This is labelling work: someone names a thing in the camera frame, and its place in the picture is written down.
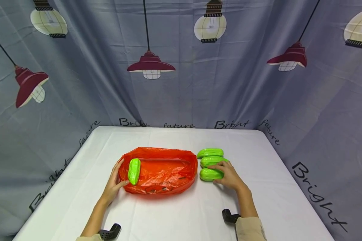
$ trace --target toy cucumber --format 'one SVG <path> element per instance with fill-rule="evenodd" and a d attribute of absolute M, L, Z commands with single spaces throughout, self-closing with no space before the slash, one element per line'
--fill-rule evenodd
<path fill-rule="evenodd" d="M 229 162 L 229 160 L 225 159 L 224 157 L 211 156 L 211 157 L 203 157 L 201 159 L 200 165 L 202 168 L 206 168 L 209 166 L 216 165 L 221 161 Z"/>
<path fill-rule="evenodd" d="M 132 185 L 136 185 L 141 170 L 141 161 L 138 158 L 134 158 L 130 161 L 128 178 Z"/>
<path fill-rule="evenodd" d="M 203 157 L 210 157 L 210 156 L 223 157 L 224 151 L 220 148 L 207 148 L 207 149 L 203 149 L 203 150 L 199 151 L 197 154 L 198 159 L 203 158 Z"/>
<path fill-rule="evenodd" d="M 224 173 L 220 170 L 202 168 L 200 171 L 200 179 L 206 182 L 212 182 L 215 179 L 222 179 Z"/>

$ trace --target pendant lamp illustration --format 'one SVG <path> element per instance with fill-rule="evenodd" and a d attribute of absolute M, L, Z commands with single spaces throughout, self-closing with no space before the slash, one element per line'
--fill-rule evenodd
<path fill-rule="evenodd" d="M 215 43 L 224 34 L 227 20 L 221 12 L 222 6 L 220 0 L 209 1 L 204 16 L 195 23 L 194 35 L 201 43 Z"/>
<path fill-rule="evenodd" d="M 304 27 L 303 32 L 301 33 L 301 36 L 299 40 L 294 43 L 291 47 L 289 47 L 282 55 L 276 56 L 269 61 L 267 61 L 267 64 L 270 65 L 279 65 L 279 71 L 291 71 L 293 70 L 297 65 L 302 66 L 303 68 L 306 68 L 307 66 L 307 58 L 305 54 L 305 48 L 301 45 L 300 40 L 303 37 L 303 34 L 306 31 L 306 28 L 308 24 L 310 23 L 310 20 L 312 16 L 314 15 L 314 12 L 316 10 L 316 7 L 318 7 L 319 1 L 316 3 L 314 10 L 312 11 L 310 18 L 307 21 L 306 26 Z"/>
<path fill-rule="evenodd" d="M 355 15 L 346 25 L 343 37 L 347 46 L 362 49 L 362 12 Z"/>
<path fill-rule="evenodd" d="M 15 79 L 20 86 L 16 97 L 16 108 L 24 106 L 31 99 L 34 99 L 37 103 L 43 102 L 44 98 L 46 98 L 46 92 L 42 85 L 48 80 L 48 75 L 44 72 L 33 73 L 28 68 L 17 66 L 1 43 L 0 48 L 12 62 L 16 73 Z"/>
<path fill-rule="evenodd" d="M 170 72 L 176 69 L 170 64 L 162 62 L 157 55 L 150 51 L 145 0 L 143 0 L 143 12 L 145 14 L 147 52 L 141 56 L 139 62 L 130 65 L 127 71 L 142 72 L 146 79 L 158 79 L 161 77 L 161 72 Z"/>
<path fill-rule="evenodd" d="M 30 18 L 36 30 L 52 38 L 65 38 L 68 27 L 63 16 L 49 5 L 48 0 L 34 0 L 34 4 Z"/>

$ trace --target black clamp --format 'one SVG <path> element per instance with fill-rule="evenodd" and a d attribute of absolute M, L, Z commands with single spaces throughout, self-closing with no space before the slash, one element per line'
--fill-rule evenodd
<path fill-rule="evenodd" d="M 227 223 L 236 223 L 237 219 L 241 218 L 240 215 L 233 215 L 232 213 L 230 213 L 229 209 L 224 209 L 222 211 L 222 214 L 224 221 Z"/>
<path fill-rule="evenodd" d="M 102 240 L 111 240 L 118 236 L 119 231 L 121 231 L 121 226 L 118 223 L 114 223 L 110 231 L 101 229 L 98 233 Z"/>

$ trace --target hanging lamp cord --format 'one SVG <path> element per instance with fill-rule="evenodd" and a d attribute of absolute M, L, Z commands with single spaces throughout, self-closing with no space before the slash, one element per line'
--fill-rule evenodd
<path fill-rule="evenodd" d="M 303 32 L 302 32 L 302 34 L 301 34 L 301 36 L 300 36 L 300 38 L 299 38 L 298 41 L 300 41 L 301 38 L 303 37 L 304 32 L 306 31 L 306 28 L 307 28 L 308 24 L 310 23 L 310 20 L 311 20 L 312 16 L 314 15 L 315 10 L 316 10 L 316 7 L 318 7 L 319 2 L 320 2 L 320 0 L 318 0 L 318 2 L 316 3 L 316 5 L 315 5 L 315 7 L 314 7 L 314 10 L 312 11 L 312 13 L 311 13 L 311 15 L 310 15 L 310 18 L 308 19 L 307 24 L 306 24 L 306 26 L 304 27 L 304 30 L 303 30 Z"/>
<path fill-rule="evenodd" d="M 149 32 L 147 30 L 147 18 L 146 18 L 146 4 L 145 0 L 143 0 L 143 12 L 145 13 L 145 25 L 146 25 L 146 39 L 147 39 L 147 50 L 150 51 L 150 45 L 149 45 Z"/>
<path fill-rule="evenodd" d="M 13 59 L 8 55 L 7 51 L 5 51 L 5 49 L 3 48 L 3 46 L 0 43 L 0 48 L 4 51 L 5 55 L 10 59 L 10 61 L 13 63 L 14 66 L 16 66 L 16 64 L 14 63 Z"/>

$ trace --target table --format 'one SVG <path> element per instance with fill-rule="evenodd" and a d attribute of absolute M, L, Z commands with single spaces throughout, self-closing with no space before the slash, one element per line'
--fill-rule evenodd
<path fill-rule="evenodd" d="M 137 147 L 224 150 L 252 190 L 268 241 L 333 241 L 279 158 L 257 130 L 98 127 L 75 155 L 14 241 L 72 241 L 82 232 L 115 162 Z M 120 190 L 103 229 L 122 226 L 119 241 L 235 241 L 222 210 L 238 213 L 235 193 L 196 178 L 180 195 L 142 196 Z"/>

